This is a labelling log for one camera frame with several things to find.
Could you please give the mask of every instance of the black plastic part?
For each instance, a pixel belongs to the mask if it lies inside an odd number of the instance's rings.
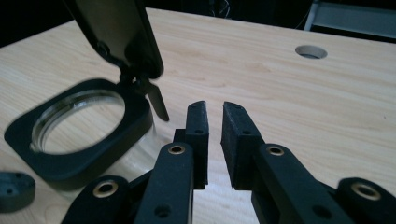
[[[179,142],[164,146],[134,223],[191,223],[192,193],[192,148]]]
[[[11,213],[35,198],[35,181],[23,173],[0,172],[0,213]]]
[[[262,145],[255,163],[280,211],[279,223],[353,223],[287,148]]]
[[[128,200],[131,206],[129,209],[127,223],[134,223],[134,219],[136,218],[137,211],[142,202],[142,198],[146,191],[146,187],[149,183],[151,172],[152,170],[139,176],[137,179],[129,183],[130,194]]]
[[[136,91],[138,93],[142,95],[148,95],[148,98],[151,101],[152,107],[154,108],[157,116],[164,121],[169,121],[169,115],[166,111],[165,102],[163,101],[160,88],[150,83],[147,79],[138,79],[135,85]]]
[[[189,105],[184,142],[194,149],[194,189],[205,189],[209,144],[205,101]]]
[[[157,78],[163,61],[142,0],[64,0],[92,47],[122,73]]]
[[[262,144],[264,140],[245,108],[225,102],[221,145],[235,189],[252,190],[255,170],[253,155]]]
[[[77,196],[62,223],[124,223],[129,212],[128,194],[128,181],[124,178],[102,176]]]
[[[267,194],[262,195],[262,192],[251,192],[251,203],[254,211],[256,211],[257,219],[261,224],[279,223],[280,213],[276,207],[274,199]]]
[[[30,148],[35,122],[48,108],[73,94],[98,90],[115,92],[125,104],[124,116],[110,135],[91,147],[64,155],[35,152]],[[77,84],[13,121],[6,130],[5,139],[50,185],[68,190],[80,188],[99,176],[151,126],[149,102],[144,96],[104,79],[92,79]]]
[[[371,181],[343,179],[335,199],[356,223],[396,223],[396,198]]]

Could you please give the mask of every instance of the brass insert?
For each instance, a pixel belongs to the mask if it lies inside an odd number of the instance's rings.
[[[267,152],[273,156],[283,156],[285,154],[283,149],[279,147],[268,147]]]
[[[381,194],[369,185],[358,182],[353,184],[351,187],[356,194],[367,200],[378,201],[381,199]]]
[[[182,154],[185,150],[186,148],[182,146],[173,146],[168,149],[168,152],[170,154],[178,155],[178,154]]]
[[[119,185],[114,180],[105,180],[96,185],[93,195],[96,198],[106,198],[117,191]]]

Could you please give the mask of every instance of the wood grain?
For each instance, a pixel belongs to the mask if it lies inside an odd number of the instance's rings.
[[[319,181],[336,187],[359,176],[396,194],[396,45],[155,9],[148,15],[165,67],[155,83],[170,115],[169,122],[155,118],[161,144],[184,127],[189,104],[207,103],[209,185],[195,191],[194,223],[258,222],[250,193],[233,190],[226,171],[219,144],[224,101],[244,106],[264,140],[288,147]],[[295,53],[301,45],[328,56],[303,58]],[[72,21],[0,49],[0,74],[4,135],[12,120],[51,96],[89,78],[117,82],[119,71]],[[106,130],[111,123],[94,125]],[[89,141],[96,129],[86,127],[66,130],[82,129]],[[70,197],[51,189],[4,139],[0,144],[0,169],[37,182],[34,203],[0,222],[59,223]]]

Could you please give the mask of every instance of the dark background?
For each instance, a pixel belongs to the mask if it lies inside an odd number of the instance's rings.
[[[312,0],[144,0],[147,7],[303,29]],[[326,0],[396,9],[389,0]],[[73,20],[62,0],[1,0],[0,48]],[[313,31],[376,39],[332,30]]]

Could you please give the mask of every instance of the table hole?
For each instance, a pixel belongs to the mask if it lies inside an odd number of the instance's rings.
[[[312,45],[301,45],[295,51],[298,55],[308,59],[323,59],[327,56],[325,49]]]

